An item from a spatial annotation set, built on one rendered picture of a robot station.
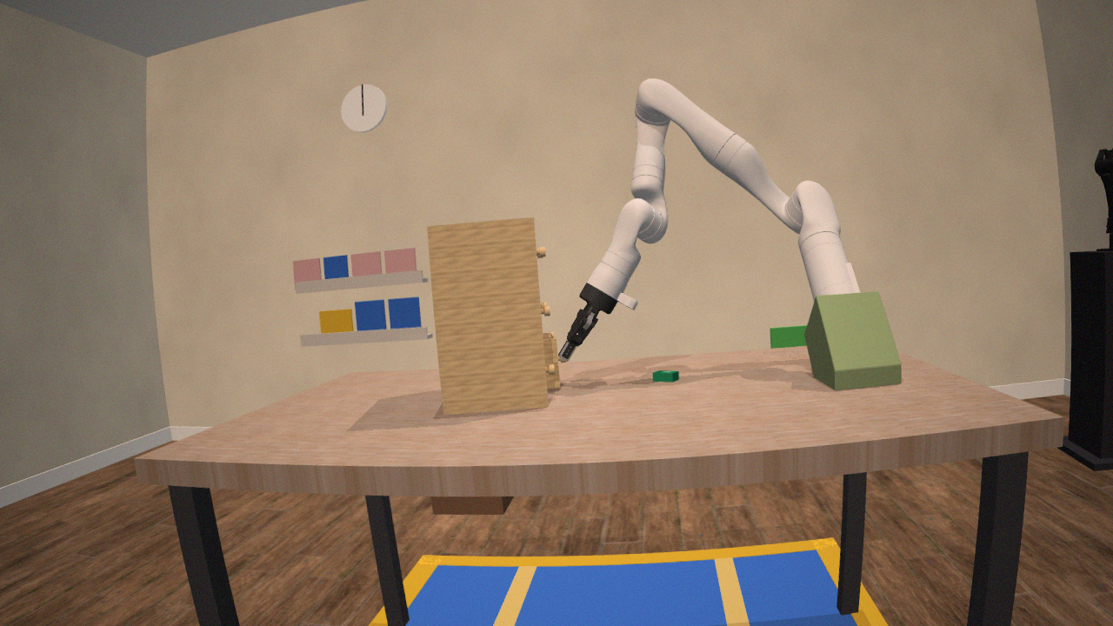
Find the light wooden chest of drawers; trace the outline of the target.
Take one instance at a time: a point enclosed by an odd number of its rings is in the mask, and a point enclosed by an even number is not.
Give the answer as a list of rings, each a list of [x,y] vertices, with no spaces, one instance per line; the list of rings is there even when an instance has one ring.
[[[534,217],[429,226],[443,415],[549,407]]]

